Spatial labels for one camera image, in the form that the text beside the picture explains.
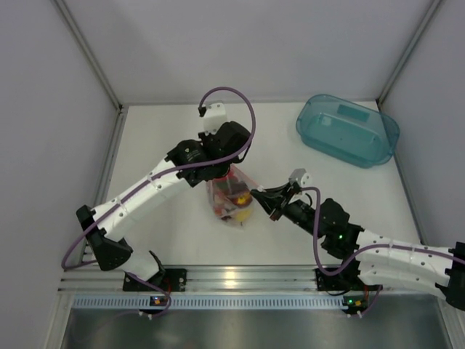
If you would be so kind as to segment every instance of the teal plastic container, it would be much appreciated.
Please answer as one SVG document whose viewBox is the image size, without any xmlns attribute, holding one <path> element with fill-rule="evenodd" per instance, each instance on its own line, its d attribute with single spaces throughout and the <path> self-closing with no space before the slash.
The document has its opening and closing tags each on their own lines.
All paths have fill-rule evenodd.
<svg viewBox="0 0 465 349">
<path fill-rule="evenodd" d="M 309 147 L 363 168 L 388 162 L 400 134 L 388 115 L 330 95 L 310 98 L 296 128 Z"/>
</svg>

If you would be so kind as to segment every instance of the white wall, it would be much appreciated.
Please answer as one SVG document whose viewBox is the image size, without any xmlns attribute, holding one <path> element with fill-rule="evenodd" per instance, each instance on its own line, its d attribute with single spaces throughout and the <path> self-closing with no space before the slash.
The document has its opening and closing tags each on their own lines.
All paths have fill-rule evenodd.
<svg viewBox="0 0 465 349">
<path fill-rule="evenodd" d="M 431 244 L 465 242 L 465 1 L 447 0 L 388 97 L 398 155 Z"/>
<path fill-rule="evenodd" d="M 430 0 L 67 0 L 116 94 L 375 98 Z"/>
<path fill-rule="evenodd" d="M 0 1 L 0 346 L 37 348 L 116 112 L 49 0 Z"/>
</svg>

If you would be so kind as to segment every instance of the white table surface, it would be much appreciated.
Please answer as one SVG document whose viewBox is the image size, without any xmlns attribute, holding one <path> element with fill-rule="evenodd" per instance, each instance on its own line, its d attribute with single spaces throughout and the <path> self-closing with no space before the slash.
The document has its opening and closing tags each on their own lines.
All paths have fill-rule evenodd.
<svg viewBox="0 0 465 349">
<path fill-rule="evenodd" d="M 376 108 L 375 102 L 361 105 Z M 322 199 L 331 197 L 350 213 L 350 222 L 383 236 L 419 242 L 394 159 L 361 169 L 304 145 L 295 129 L 304 103 L 255 103 L 256 135 L 239 165 L 265 188 L 282 185 L 295 168 L 311 173 Z M 250 129 L 244 104 L 226 104 L 229 120 Z M 129 108 L 111 178 L 112 198 L 146 175 L 179 141 L 202 130 L 196 105 Z M 215 218 L 206 186 L 199 184 L 159 206 L 137 223 L 126 240 L 153 250 L 165 265 L 311 265 L 312 237 L 286 218 L 272 222 L 257 204 L 244 228 Z M 338 262 L 323 250 L 324 263 Z"/>
</svg>

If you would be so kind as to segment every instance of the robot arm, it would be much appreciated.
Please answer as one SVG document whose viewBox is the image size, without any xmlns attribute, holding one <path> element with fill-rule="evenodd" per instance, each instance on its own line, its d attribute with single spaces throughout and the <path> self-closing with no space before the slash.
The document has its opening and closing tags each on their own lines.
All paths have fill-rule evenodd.
<svg viewBox="0 0 465 349">
<path fill-rule="evenodd" d="M 331 256 L 342 260 L 338 270 L 321 270 L 341 289 L 363 289 L 365 285 L 384 285 L 427 292 L 465 310 L 465 244 L 455 249 L 407 244 L 379 236 L 359 225 L 349 223 L 349 214 L 328 198 L 317 212 L 299 200 L 309 176 L 296 170 L 288 183 L 267 190 L 252 190 L 251 195 L 262 205 L 271 220 L 285 216 L 314 236 L 315 259 L 318 239 Z"/>
<path fill-rule="evenodd" d="M 134 251 L 124 236 L 159 204 L 200 182 L 224 177 L 232 163 L 243 160 L 231 155 L 250 142 L 247 129 L 227 121 L 222 103 L 205 108 L 202 117 L 200 140 L 183 140 L 132 187 L 104 204 L 92 209 L 82 206 L 77 211 L 83 230 L 94 226 L 86 238 L 101 270 L 120 268 L 159 285 L 165 273 L 160 260 L 152 251 Z"/>
</svg>

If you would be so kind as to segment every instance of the plastic bag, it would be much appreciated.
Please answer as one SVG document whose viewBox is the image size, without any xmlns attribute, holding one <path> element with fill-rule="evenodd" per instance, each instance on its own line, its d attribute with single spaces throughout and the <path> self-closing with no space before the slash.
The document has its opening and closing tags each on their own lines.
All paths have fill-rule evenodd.
<svg viewBox="0 0 465 349">
<path fill-rule="evenodd" d="M 226 176 L 206 183 L 214 214 L 231 226 L 243 226 L 251 216 L 254 199 L 250 190 L 256 187 L 255 182 L 234 165 Z"/>
</svg>

